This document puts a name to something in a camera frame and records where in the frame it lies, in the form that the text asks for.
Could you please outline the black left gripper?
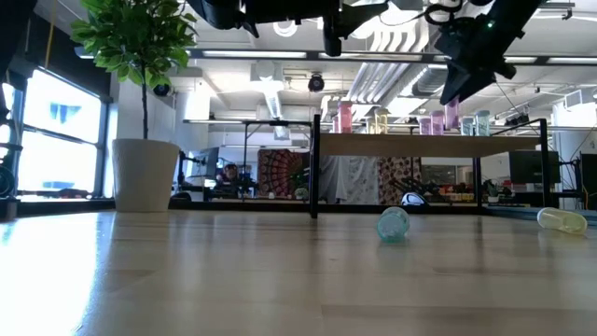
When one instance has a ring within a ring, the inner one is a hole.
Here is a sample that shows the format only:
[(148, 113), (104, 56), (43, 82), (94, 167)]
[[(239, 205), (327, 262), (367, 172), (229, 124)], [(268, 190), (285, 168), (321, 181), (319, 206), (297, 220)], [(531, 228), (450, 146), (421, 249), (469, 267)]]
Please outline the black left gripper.
[[(280, 21), (299, 23), (324, 17), (323, 39), (327, 56), (341, 55), (336, 32), (340, 19), (339, 0), (187, 0), (193, 10), (218, 30), (245, 29), (259, 37), (257, 25)], [(342, 37), (388, 9), (386, 2), (342, 7)]]

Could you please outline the silver ventilation duct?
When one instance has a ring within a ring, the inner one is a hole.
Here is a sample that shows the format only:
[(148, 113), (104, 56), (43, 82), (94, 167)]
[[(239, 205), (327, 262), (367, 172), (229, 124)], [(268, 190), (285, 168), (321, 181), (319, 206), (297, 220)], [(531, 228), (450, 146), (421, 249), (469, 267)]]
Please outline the silver ventilation duct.
[(448, 76), (447, 57), (438, 54), (416, 77), (411, 87), (414, 96), (432, 96), (442, 91)]

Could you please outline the black base block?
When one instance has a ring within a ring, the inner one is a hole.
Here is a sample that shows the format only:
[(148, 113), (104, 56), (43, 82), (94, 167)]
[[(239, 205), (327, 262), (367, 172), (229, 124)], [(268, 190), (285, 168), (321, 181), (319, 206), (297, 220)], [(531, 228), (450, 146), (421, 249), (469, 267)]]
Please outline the black base block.
[(17, 213), (20, 201), (13, 197), (0, 198), (0, 223), (13, 220)]

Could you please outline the wooden shelf board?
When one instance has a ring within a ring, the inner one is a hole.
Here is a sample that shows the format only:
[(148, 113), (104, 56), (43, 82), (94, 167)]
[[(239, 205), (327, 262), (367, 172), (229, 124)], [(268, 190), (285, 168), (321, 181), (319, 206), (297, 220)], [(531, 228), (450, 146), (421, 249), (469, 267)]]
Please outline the wooden shelf board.
[(483, 158), (531, 150), (538, 137), (324, 133), (324, 156)]

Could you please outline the white ceiling air duct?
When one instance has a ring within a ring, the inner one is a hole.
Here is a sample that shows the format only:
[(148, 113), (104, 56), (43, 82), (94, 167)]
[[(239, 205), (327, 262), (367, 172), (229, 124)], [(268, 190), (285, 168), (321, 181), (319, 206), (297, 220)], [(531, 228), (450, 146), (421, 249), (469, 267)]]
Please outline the white ceiling air duct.
[(280, 64), (265, 60), (252, 63), (250, 88), (264, 95), (266, 107), (273, 119), (283, 117), (279, 93), (285, 89), (285, 83)]

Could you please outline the person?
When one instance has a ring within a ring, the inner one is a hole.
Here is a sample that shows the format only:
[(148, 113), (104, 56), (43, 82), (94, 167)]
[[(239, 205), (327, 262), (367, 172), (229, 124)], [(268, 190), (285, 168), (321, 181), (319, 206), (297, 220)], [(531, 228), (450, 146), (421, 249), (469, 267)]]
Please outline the person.
[(238, 182), (238, 166), (234, 163), (225, 165), (216, 176), (216, 185), (218, 187), (235, 186)]

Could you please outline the black monitor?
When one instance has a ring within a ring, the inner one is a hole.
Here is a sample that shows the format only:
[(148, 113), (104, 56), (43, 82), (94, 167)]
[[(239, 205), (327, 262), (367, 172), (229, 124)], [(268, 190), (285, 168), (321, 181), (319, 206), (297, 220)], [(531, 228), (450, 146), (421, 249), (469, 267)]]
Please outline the black monitor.
[(581, 180), (585, 208), (597, 211), (597, 154), (581, 155)]
[[(510, 180), (515, 184), (541, 184), (542, 152), (539, 150), (517, 150), (508, 153)], [(556, 151), (548, 153), (551, 184), (561, 183), (560, 157)]]

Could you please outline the computer monitor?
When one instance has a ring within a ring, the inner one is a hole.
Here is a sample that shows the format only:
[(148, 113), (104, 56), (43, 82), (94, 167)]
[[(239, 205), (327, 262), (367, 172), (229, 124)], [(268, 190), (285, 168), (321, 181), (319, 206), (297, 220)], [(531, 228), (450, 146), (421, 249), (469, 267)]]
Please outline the computer monitor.
[(196, 176), (215, 178), (217, 163), (219, 160), (219, 148), (208, 147), (199, 151), (193, 151), (192, 174)]

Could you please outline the green leafy potted plant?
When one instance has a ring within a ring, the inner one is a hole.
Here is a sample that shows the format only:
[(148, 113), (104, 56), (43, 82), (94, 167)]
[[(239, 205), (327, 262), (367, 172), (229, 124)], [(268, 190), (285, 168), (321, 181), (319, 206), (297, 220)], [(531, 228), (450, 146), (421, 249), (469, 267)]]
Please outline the green leafy potted plant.
[(170, 85), (167, 72), (187, 66), (195, 45), (195, 16), (186, 0), (81, 0), (88, 18), (71, 23), (71, 39), (97, 67), (141, 87), (143, 137), (148, 138), (147, 94)]

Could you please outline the large bright window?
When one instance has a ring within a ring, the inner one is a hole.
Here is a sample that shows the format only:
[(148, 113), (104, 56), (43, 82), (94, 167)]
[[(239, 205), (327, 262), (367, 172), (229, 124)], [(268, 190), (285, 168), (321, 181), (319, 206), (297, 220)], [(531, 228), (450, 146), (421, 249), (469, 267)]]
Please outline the large bright window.
[(95, 192), (104, 110), (99, 95), (35, 69), (24, 93), (17, 191)]

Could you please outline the beige plant pot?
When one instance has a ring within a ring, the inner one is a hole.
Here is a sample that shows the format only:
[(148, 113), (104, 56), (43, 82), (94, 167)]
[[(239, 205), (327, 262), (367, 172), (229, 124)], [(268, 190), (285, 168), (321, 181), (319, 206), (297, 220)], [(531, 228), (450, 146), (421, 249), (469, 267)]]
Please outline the beige plant pot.
[(114, 199), (122, 213), (161, 213), (169, 208), (179, 146), (118, 138), (112, 142)]

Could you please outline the white air conditioner unit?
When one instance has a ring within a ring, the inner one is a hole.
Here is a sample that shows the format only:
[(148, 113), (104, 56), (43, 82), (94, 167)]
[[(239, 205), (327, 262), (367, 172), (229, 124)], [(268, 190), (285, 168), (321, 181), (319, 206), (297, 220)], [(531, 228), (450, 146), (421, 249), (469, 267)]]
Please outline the white air conditioner unit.
[(587, 129), (597, 125), (597, 87), (565, 94), (552, 107), (551, 125)]

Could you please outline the black workstation frame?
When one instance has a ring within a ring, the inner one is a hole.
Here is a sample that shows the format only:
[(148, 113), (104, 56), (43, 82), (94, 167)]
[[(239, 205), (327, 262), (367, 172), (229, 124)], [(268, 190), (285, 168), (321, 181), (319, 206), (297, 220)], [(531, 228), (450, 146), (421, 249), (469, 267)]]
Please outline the black workstation frame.
[[(243, 173), (246, 173), (247, 170), (247, 152), (248, 149), (250, 147), (250, 145), (248, 144), (248, 140), (249, 138), (252, 136), (251, 133), (249, 133), (249, 127), (251, 125), (256, 125), (257, 127), (255, 128), (255, 132), (261, 127), (261, 126), (270, 126), (273, 127), (274, 129), (276, 128), (282, 128), (283, 130), (289, 131), (290, 128), (292, 126), (300, 126), (300, 127), (305, 127), (308, 128), (309, 131), (311, 132), (310, 135), (308, 136), (307, 142), (301, 146), (294, 146), (294, 145), (254, 145), (255, 150), (257, 151), (257, 153), (261, 150), (261, 149), (289, 149), (290, 151), (293, 152), (299, 152), (299, 153), (310, 153), (311, 152), (311, 146), (312, 146), (312, 138), (314, 137), (313, 134), (313, 126), (312, 123), (310, 121), (296, 121), (296, 120), (281, 120), (281, 119), (274, 119), (274, 120), (248, 120), (248, 121), (244, 121), (244, 140), (243, 140)], [(258, 186), (257, 186), (257, 182), (254, 185), (254, 189), (257, 193), (258, 190)], [(268, 196), (269, 199), (276, 199), (277, 197), (271, 193)], [(284, 199), (288, 199), (288, 200), (296, 200), (295, 195), (288, 195), (286, 198)]]

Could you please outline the black overhead rig beam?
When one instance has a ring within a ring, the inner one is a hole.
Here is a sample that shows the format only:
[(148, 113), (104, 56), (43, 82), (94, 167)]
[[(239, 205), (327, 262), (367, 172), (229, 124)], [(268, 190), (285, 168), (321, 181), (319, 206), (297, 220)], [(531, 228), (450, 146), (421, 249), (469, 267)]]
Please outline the black overhead rig beam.
[[(316, 50), (269, 49), (188, 49), (190, 59), (276, 60), (305, 62), (373, 62), (373, 63), (445, 63), (450, 58), (439, 53), (344, 51), (332, 57)], [(507, 55), (506, 63), (522, 66), (597, 66), (597, 56)]]

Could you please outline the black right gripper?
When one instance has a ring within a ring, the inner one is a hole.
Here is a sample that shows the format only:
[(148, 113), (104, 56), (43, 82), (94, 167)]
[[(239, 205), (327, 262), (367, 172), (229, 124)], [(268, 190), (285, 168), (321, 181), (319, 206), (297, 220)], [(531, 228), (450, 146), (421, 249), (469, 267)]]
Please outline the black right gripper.
[[(448, 74), (440, 97), (447, 105), (461, 102), (493, 84), (497, 73), (512, 79), (516, 68), (504, 57), (517, 38), (517, 30), (504, 28), (495, 21), (451, 21), (441, 26), (435, 47), (448, 56)], [(469, 75), (472, 71), (481, 71)]]

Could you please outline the white floral cloth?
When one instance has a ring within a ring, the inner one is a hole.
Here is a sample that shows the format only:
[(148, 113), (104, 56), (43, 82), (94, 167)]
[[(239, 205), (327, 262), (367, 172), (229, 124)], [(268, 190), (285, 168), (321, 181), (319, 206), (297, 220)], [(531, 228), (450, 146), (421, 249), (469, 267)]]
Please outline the white floral cloth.
[(323, 156), (320, 159), (319, 198), (328, 204), (379, 203), (378, 158)]

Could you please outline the brown floral cloth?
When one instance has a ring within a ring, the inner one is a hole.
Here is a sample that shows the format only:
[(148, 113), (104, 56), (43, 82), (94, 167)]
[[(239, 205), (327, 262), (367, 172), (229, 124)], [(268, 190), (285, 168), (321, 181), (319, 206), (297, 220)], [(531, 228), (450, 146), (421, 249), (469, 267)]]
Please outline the brown floral cloth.
[(405, 191), (410, 191), (408, 182), (421, 180), (421, 159), (417, 157), (379, 157), (378, 190), (379, 204), (400, 204)]

